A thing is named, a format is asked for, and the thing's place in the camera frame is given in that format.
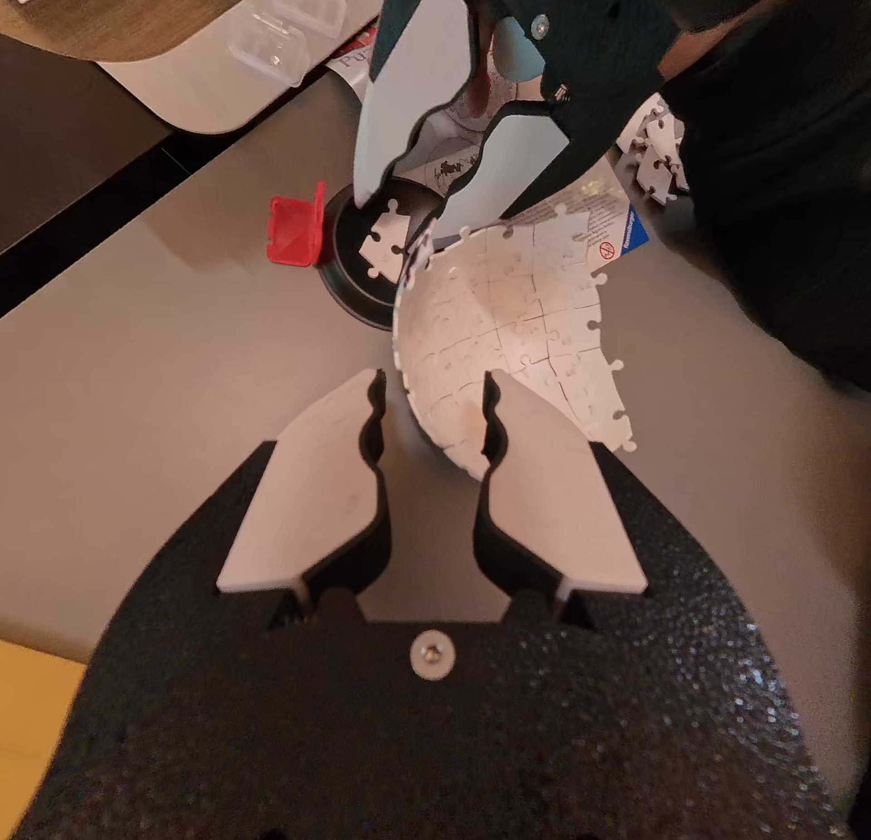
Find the yellow plastic bin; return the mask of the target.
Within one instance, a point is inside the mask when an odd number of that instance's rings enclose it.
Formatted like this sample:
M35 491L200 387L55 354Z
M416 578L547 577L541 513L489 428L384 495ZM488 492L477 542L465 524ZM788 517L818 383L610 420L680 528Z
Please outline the yellow plastic bin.
M78 692L82 663L1 642L1 837L36 793Z

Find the puzzle piece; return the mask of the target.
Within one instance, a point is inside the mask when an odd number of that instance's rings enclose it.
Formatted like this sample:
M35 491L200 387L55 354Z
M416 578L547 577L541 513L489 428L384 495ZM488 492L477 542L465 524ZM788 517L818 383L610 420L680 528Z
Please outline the puzzle piece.
M386 211L372 224L359 248L359 255L367 264L369 278L384 278L389 283L398 283L410 220L409 215L399 213L397 199L388 199Z

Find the pile of puzzle pieces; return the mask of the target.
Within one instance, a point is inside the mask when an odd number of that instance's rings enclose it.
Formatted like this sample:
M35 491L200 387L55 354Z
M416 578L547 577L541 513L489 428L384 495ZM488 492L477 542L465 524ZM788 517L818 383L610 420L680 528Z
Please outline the pile of puzzle pieces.
M685 125L661 94L651 95L616 138L622 162L635 167L635 181L650 200L666 207L689 194L680 150Z

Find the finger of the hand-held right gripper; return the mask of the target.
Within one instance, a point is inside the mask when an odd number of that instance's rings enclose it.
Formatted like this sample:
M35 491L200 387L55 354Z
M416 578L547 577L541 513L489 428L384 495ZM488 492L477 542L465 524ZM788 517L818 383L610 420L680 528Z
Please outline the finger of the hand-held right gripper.
M430 225L434 245L505 217L568 145L548 103L508 103L487 128L475 162L450 185Z
M469 0L384 0L354 148L357 209L380 192L427 117L468 85L475 65Z

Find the folded puzzle instruction leaflet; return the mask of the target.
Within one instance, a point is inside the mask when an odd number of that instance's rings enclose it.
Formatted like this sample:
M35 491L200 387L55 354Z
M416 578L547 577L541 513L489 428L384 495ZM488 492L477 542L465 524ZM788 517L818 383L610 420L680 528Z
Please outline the folded puzzle instruction leaflet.
M365 94L376 28L377 22L373 21L337 49L327 63L360 100ZM465 115L463 104L458 103L447 112L430 117L410 160L400 164L399 174L446 195L452 182L475 161L484 127L494 113L492 107L487 116L474 121ZM560 208L566 215L586 215L586 231L574 234L572 239L586 247L585 263L591 272L604 269L648 243L644 225L607 157L569 187L501 225L507 230L530 226L542 234L543 227L558 217Z

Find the partly built white puzzle ball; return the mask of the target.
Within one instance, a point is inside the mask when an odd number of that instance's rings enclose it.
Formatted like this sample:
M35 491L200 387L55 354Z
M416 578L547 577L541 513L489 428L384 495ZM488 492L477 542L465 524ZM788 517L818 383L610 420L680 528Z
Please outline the partly built white puzzle ball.
M475 480L484 476L488 372L537 393L587 440L637 444L617 391L623 363L604 355L600 288L620 236L592 237L589 210L558 204L535 223L493 225L441 250L426 244L396 294L392 346L425 437Z

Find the black round ball stand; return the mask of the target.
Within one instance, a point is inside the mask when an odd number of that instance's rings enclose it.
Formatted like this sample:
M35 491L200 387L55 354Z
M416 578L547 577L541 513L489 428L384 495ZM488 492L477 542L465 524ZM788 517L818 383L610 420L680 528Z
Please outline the black round ball stand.
M354 204L351 185L334 195L324 209L318 263L321 278L336 301L357 319L383 330L388 330L392 323L398 283L369 278L359 248L372 224L386 211L390 198L398 200L400 214L411 218L403 251L404 267L409 241L441 203L441 196L434 190L407 178L390 178L376 198L362 209Z

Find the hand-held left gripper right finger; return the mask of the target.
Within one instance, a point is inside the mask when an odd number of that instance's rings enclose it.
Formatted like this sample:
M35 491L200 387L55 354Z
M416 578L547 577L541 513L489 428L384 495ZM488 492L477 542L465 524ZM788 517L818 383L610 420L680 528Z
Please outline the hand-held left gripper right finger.
M504 594L643 595L648 579L590 442L505 371L484 376L475 562Z

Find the person's right forearm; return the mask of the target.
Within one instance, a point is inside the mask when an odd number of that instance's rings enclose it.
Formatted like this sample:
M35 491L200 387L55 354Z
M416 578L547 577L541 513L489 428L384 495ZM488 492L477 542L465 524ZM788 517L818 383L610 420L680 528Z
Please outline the person's right forearm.
M870 390L870 0L782 0L662 94L697 224L748 316Z

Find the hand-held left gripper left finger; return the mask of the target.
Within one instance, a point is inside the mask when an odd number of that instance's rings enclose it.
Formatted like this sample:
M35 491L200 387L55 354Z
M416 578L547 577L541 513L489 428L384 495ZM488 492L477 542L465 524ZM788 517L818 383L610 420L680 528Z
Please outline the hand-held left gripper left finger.
M216 580L222 594L359 595L391 555L382 419L386 373L365 368L278 435Z

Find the red plastic clip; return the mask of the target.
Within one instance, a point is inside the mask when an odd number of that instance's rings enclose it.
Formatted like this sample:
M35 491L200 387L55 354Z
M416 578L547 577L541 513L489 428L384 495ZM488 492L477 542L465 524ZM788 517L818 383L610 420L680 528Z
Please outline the red plastic clip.
M315 267L321 257L326 183L319 181L313 199L275 195L269 203L267 259L272 264Z

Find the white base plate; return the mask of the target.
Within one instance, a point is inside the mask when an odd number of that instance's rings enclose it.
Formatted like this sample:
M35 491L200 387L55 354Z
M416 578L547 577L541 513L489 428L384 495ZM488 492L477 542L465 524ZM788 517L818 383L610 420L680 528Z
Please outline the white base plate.
M97 62L114 81L170 127L202 135L220 135L241 128L291 88L238 62L229 34L239 18L268 0L242 0L175 48L136 62ZM369 25L383 0L345 0L338 40L300 29L310 52L309 72L332 58Z

